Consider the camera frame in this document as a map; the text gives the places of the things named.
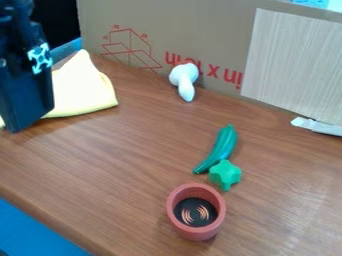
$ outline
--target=cardboard box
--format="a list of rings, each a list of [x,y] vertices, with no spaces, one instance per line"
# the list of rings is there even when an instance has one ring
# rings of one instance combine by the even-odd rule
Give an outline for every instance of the cardboard box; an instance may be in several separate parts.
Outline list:
[[[204,87],[237,97],[257,8],[342,22],[342,14],[276,0],[78,0],[88,51],[161,75],[191,61]]]

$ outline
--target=blue mat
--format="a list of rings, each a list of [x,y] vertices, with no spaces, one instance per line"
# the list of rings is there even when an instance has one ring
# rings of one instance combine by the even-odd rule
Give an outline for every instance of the blue mat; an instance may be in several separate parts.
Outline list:
[[[0,199],[1,250],[9,256],[90,255],[3,199]]]
[[[329,0],[292,0],[293,3],[327,9]]]

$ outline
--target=wooden board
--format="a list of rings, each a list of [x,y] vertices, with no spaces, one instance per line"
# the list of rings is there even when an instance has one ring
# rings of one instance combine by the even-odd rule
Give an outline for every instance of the wooden board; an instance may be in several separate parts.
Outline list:
[[[342,24],[258,9],[242,95],[342,125]]]
[[[94,255],[341,255],[342,143],[290,125],[293,115],[197,89],[185,103],[166,79],[94,57],[119,106],[0,131],[0,196]],[[233,123],[242,182],[206,242],[166,216],[177,186]]]

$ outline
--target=terracotta pot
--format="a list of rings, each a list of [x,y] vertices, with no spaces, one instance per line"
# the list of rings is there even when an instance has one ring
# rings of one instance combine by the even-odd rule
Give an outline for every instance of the terracotta pot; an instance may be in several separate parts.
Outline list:
[[[215,221],[204,227],[190,227],[180,222],[174,215],[176,205],[184,199],[197,197],[211,203],[217,211]],[[179,235],[193,241],[207,240],[217,234],[218,229],[226,216],[226,203],[222,196],[213,188],[198,184],[184,184],[173,190],[166,201],[166,211],[172,225]]]

